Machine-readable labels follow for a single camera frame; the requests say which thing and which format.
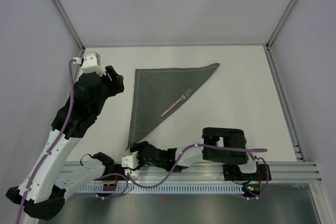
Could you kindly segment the grey cloth napkin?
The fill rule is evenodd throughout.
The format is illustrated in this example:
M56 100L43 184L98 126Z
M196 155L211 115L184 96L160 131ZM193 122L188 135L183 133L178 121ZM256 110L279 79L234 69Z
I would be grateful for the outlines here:
M191 97L219 68L213 63L196 68L136 69L127 148L143 140L187 100L161 114L189 92Z

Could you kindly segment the pink handled metal fork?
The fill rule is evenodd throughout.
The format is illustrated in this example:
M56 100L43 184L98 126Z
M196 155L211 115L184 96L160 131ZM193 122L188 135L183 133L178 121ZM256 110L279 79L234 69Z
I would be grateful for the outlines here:
M190 94L192 93L191 89L187 89L185 91L185 93L177 100L175 101L170 107L168 107L161 115L160 117L164 117L166 116L176 105L178 105L181 101L185 100L186 98L188 98L190 96Z

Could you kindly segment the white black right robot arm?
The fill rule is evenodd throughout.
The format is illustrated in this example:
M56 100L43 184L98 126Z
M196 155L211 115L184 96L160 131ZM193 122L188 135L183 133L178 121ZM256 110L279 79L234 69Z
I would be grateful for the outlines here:
M130 152L135 166L132 170L150 165L180 173L196 162L209 161L238 169L245 179L254 178L259 168L255 153L265 153L266 148L247 148L243 130L206 127L202 136L185 147L161 150L147 141L132 144Z

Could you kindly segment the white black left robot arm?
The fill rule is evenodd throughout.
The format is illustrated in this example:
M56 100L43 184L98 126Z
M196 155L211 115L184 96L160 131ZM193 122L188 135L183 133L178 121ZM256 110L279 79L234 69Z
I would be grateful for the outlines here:
M6 197L32 218L50 220L81 187L96 178L108 180L120 168L108 155L98 152L89 162L65 177L60 169L86 131L97 120L109 97L124 91L123 76L112 66L103 75L83 73L70 82L70 96L51 124L49 138L26 179L6 192Z

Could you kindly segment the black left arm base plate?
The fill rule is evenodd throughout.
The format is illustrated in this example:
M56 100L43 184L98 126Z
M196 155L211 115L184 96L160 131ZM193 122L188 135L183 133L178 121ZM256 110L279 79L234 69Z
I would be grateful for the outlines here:
M122 167L121 164L113 164L104 169L104 172L100 180L110 180L110 181L128 180L124 170L125 168Z

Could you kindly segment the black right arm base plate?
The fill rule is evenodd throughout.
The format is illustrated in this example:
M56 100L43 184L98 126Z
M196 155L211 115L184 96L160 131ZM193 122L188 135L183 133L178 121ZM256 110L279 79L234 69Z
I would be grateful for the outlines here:
M257 171L252 174L245 174L240 171L237 165L223 165L223 175L225 181L232 182L258 182L258 181L266 181L267 179L267 169L268 165L257 165Z

